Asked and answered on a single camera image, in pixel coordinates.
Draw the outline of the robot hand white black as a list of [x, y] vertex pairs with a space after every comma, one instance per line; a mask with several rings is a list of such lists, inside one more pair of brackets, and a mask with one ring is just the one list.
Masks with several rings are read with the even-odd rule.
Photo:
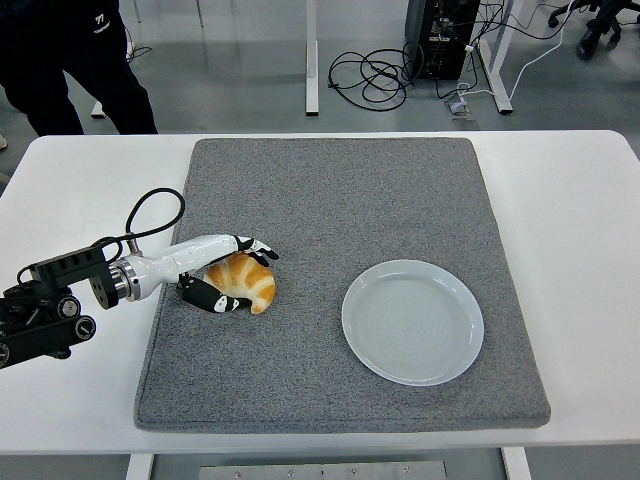
[[173, 245], [151, 257], [124, 259], [129, 301], [148, 297], [171, 283], [183, 301], [213, 313], [248, 307], [253, 314], [274, 300], [275, 279], [268, 261], [278, 255], [251, 237], [204, 235]]

